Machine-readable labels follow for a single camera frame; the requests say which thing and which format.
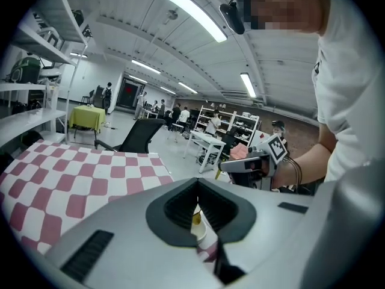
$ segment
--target fluorescent light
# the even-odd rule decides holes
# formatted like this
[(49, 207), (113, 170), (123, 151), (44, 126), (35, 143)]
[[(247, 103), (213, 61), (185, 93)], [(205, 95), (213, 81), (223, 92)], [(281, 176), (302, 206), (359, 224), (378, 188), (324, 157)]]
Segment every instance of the fluorescent light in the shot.
[(187, 85), (185, 85), (185, 84), (182, 84), (181, 82), (179, 82), (178, 84), (180, 84), (182, 87), (185, 87), (186, 89), (190, 90), (191, 92), (193, 92), (193, 93), (195, 93), (195, 94), (197, 94), (197, 93), (198, 93), (198, 92), (196, 92), (195, 90), (193, 90), (192, 88), (190, 88), (190, 87), (187, 87)]
[(75, 52), (71, 52), (70, 55), (74, 55), (76, 57), (80, 57), (81, 56), (81, 54), (77, 54)]
[(253, 85), (251, 84), (250, 77), (248, 73), (241, 73), (241, 78), (243, 80), (243, 83), (246, 86), (246, 89), (248, 91), (248, 95), (250, 95), (251, 98), (256, 98), (256, 94), (253, 88)]
[(207, 30), (213, 38), (221, 43), (227, 40), (227, 36), (222, 32), (220, 27), (192, 0), (170, 0), (178, 7), (185, 10), (191, 17), (193, 17), (198, 23)]
[(146, 68), (147, 70), (152, 70), (153, 72), (155, 72), (155, 73), (157, 73), (157, 74), (160, 74), (160, 71), (158, 71), (158, 70), (156, 70), (156, 69), (153, 69), (152, 67), (149, 67), (149, 66), (147, 66), (147, 65), (145, 65), (145, 64), (143, 64), (143, 63), (140, 63), (140, 62), (138, 62), (138, 61), (132, 60), (132, 63), (135, 63), (136, 65), (139, 65), (139, 66), (141, 66), (141, 67)]
[(166, 89), (166, 88), (163, 88), (163, 87), (161, 87), (161, 89), (163, 89), (163, 90), (165, 90), (165, 91), (167, 91), (167, 92), (170, 92), (170, 93), (172, 93), (172, 94), (176, 94), (175, 92), (172, 92), (172, 91), (170, 91), (169, 89)]
[(131, 78), (133, 78), (133, 79), (136, 79), (136, 80), (138, 80), (138, 81), (141, 81), (141, 82), (147, 84), (147, 81), (145, 81), (145, 80), (143, 80), (143, 79), (140, 79), (140, 78), (138, 78), (138, 77), (131, 76), (131, 75), (128, 75), (128, 77), (131, 77)]

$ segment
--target pink and white checkered cloth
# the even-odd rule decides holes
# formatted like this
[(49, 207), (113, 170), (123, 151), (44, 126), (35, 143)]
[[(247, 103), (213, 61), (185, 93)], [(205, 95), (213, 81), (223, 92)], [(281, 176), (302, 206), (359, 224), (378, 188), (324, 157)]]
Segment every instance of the pink and white checkered cloth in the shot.
[[(0, 176), (0, 206), (22, 244), (45, 253), (67, 230), (108, 202), (171, 182), (158, 154), (40, 140)], [(212, 257), (213, 244), (216, 236), (200, 243), (202, 260)]]

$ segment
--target yellow tablecloth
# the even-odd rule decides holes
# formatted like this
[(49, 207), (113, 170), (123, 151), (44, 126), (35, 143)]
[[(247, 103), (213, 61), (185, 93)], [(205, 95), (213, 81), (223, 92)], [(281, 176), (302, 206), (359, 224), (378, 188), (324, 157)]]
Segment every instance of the yellow tablecloth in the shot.
[(101, 108), (91, 108), (88, 106), (75, 107), (70, 116), (70, 127), (74, 124), (85, 128), (93, 128), (95, 131), (100, 130), (100, 125), (106, 121), (106, 113)]

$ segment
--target white ceiling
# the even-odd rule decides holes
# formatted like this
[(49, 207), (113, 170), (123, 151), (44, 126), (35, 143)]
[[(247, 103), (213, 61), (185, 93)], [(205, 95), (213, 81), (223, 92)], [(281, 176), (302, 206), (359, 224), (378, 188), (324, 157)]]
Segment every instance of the white ceiling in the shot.
[[(316, 99), (311, 71), (317, 36), (283, 31), (234, 34), (219, 13), (229, 0), (194, 0), (216, 21), (228, 39), (217, 43), (199, 23), (168, 0), (69, 0), (83, 11), (95, 46), (88, 51), (127, 59), (127, 73), (164, 86), (185, 98), (224, 100), (221, 90), (247, 92), (239, 76), (248, 72), (267, 107), (313, 117)], [(168, 20), (168, 10), (178, 13)], [(162, 73), (131, 63), (135, 58)], [(182, 81), (199, 94), (178, 84)]]

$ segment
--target shelving unit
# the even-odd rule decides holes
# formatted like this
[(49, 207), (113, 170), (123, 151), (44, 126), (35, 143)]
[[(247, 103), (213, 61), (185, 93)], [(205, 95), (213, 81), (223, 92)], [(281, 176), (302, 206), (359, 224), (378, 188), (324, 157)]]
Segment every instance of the shelving unit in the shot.
[[(60, 37), (64, 40), (62, 46), (63, 51), (60, 51), (52, 46), (23, 22), (21, 22), (17, 27), (13, 39), (11, 40), (11, 44), (27, 52), (32, 52), (33, 54), (53, 63), (69, 64), (75, 67), (70, 84), (67, 85), (69, 88), (67, 91), (66, 111), (56, 110), (58, 91), (60, 89), (59, 87), (1, 82), (0, 92), (10, 91), (11, 93), (11, 91), (21, 90), (44, 90), (46, 108), (29, 110), (0, 119), (0, 129), (9, 130), (7, 132), (1, 132), (0, 147), (18, 135), (21, 135), (36, 126), (47, 122), (50, 122), (50, 130), (40, 132), (45, 140), (61, 142), (66, 139), (69, 93), (76, 71), (78, 70), (81, 60), (80, 57), (84, 54), (88, 46), (87, 41), (82, 35), (82, 32), (73, 17), (68, 0), (38, 0), (32, 9), (38, 13), (41, 19), (45, 21), (48, 26), (52, 26), (58, 31)], [(77, 62), (69, 57), (69, 49), (71, 46), (68, 46), (70, 45), (68, 42), (78, 42), (84, 44), (83, 51), (78, 57)], [(65, 117), (64, 123), (61, 121), (64, 126), (64, 134), (56, 132), (55, 120), (60, 117)]]
[[(202, 126), (207, 127), (208, 124), (205, 121), (208, 121), (208, 119), (211, 119), (210, 117), (207, 116), (207, 113), (210, 113), (213, 111), (214, 111), (213, 109), (205, 108), (203, 106), (201, 107), (198, 121), (197, 121), (196, 127), (194, 129), (195, 131), (197, 131), (197, 128), (202, 128)], [(224, 116), (229, 118), (229, 122), (226, 122), (223, 120)], [(241, 116), (241, 115), (237, 114), (236, 111), (234, 111), (233, 113), (227, 113), (225, 111), (220, 111), (218, 117), (221, 119), (221, 126), (226, 126), (225, 129), (221, 128), (221, 126), (220, 126), (220, 128), (217, 129), (218, 135), (225, 134), (227, 131), (230, 131), (233, 127), (244, 129), (244, 131), (251, 133), (250, 137), (248, 139), (244, 139), (242, 137), (236, 136), (235, 138), (237, 138), (243, 144), (250, 146), (251, 141), (254, 137), (255, 131), (257, 129), (257, 126), (259, 125), (259, 117), (254, 120), (254, 119), (251, 119), (248, 117)], [(236, 124), (237, 120), (242, 120), (248, 124), (252, 124), (253, 128), (251, 129), (251, 128), (244, 128), (242, 126), (238, 126)]]

